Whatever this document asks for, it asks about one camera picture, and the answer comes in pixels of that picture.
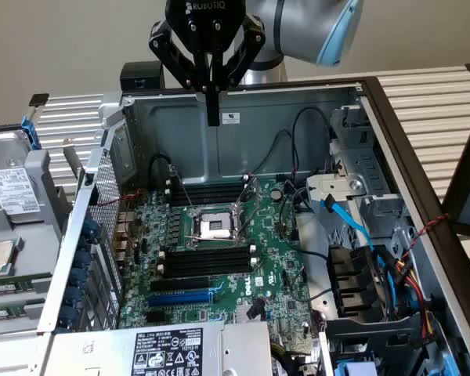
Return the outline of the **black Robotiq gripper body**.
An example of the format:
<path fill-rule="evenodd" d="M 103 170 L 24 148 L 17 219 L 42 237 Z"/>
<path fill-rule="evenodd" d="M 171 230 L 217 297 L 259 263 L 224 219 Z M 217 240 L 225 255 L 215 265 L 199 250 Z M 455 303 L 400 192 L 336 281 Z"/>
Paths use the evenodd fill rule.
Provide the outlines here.
<path fill-rule="evenodd" d="M 225 52 L 245 15 L 245 1 L 171 0 L 165 5 L 169 26 L 191 53 Z"/>

